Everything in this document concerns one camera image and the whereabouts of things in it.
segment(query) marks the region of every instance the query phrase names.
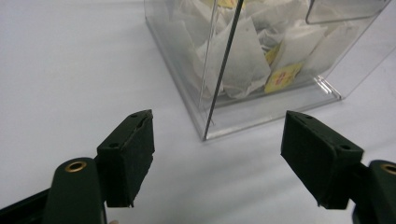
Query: yellow tea bag tag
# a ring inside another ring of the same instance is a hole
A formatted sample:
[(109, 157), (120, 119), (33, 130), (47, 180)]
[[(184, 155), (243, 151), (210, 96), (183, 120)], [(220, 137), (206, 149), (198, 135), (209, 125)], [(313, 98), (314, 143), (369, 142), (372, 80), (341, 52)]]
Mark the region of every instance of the yellow tea bag tag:
[(264, 92), (269, 93), (273, 91), (280, 91), (283, 88), (289, 86), (297, 73), (303, 67), (302, 63), (294, 63), (289, 66), (279, 68), (276, 70), (268, 79), (267, 84), (265, 84)]
[(272, 49), (270, 49), (268, 52), (265, 53), (265, 59), (267, 60), (268, 64), (271, 65), (271, 63), (274, 62), (274, 59), (276, 58), (277, 53), (279, 52), (280, 49), (280, 44), (276, 45)]
[(238, 0), (219, 0), (218, 6), (219, 7), (227, 7), (227, 8), (236, 8), (238, 4)]

